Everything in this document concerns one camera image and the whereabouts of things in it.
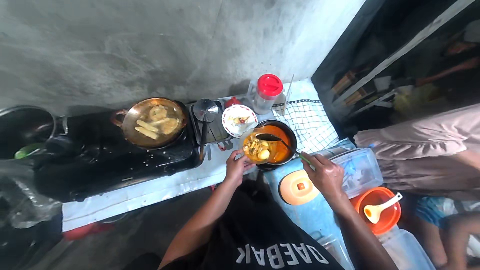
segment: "black stove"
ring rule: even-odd
[[[62,202],[83,201],[202,163],[191,117],[173,143],[145,150],[124,139],[121,129],[110,122],[112,114],[107,111],[68,118],[68,136],[83,146],[83,153],[37,164],[35,183],[40,193]]]

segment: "hand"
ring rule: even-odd
[[[340,208],[344,207],[346,203],[351,206],[347,195],[342,190],[343,168],[329,159],[324,158],[322,155],[316,154],[310,156],[305,152],[301,154],[308,159],[315,168],[315,170],[313,170],[306,161],[301,161],[308,177],[325,197],[332,210],[335,212],[340,211]]]
[[[235,150],[227,159],[227,175],[224,182],[233,183],[235,187],[241,184],[243,172],[255,166],[247,156],[242,156],[236,160],[235,157],[240,153],[240,150]]]

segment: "glass bowl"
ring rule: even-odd
[[[260,140],[255,138],[255,135],[258,134],[258,133],[262,133],[258,128],[252,128],[252,129],[249,129],[249,130],[245,131],[242,134],[242,136],[240,137],[239,150],[244,155],[246,155],[252,161],[252,163],[254,163],[254,164],[264,164],[264,163],[267,163],[267,162],[271,161],[272,158],[275,156],[276,146],[277,146],[278,142],[260,141]],[[243,148],[245,146],[248,147],[248,144],[250,142],[252,142],[254,139],[258,140],[258,141],[255,142],[255,145],[256,145],[256,148],[258,149],[258,151],[254,150],[253,154],[250,151],[245,152],[243,150]],[[258,154],[259,154],[260,150],[268,150],[269,151],[269,156],[268,156],[267,159],[262,160],[258,157]]]

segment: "orange bowl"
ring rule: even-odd
[[[373,224],[368,220],[367,216],[365,216],[365,213],[363,213],[363,208],[366,205],[382,204],[394,196],[395,194],[390,191],[390,189],[385,187],[376,187],[362,195],[350,199],[350,203],[360,214],[365,223],[367,223],[367,225],[370,227],[373,234],[380,235],[389,231],[400,219],[400,215],[402,214],[400,204],[396,202],[393,206],[383,210],[382,214],[380,215],[380,220],[377,224]]]

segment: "pink cloth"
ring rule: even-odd
[[[480,153],[480,104],[360,131],[354,139],[375,152],[388,188],[480,199],[480,171],[451,157]]]

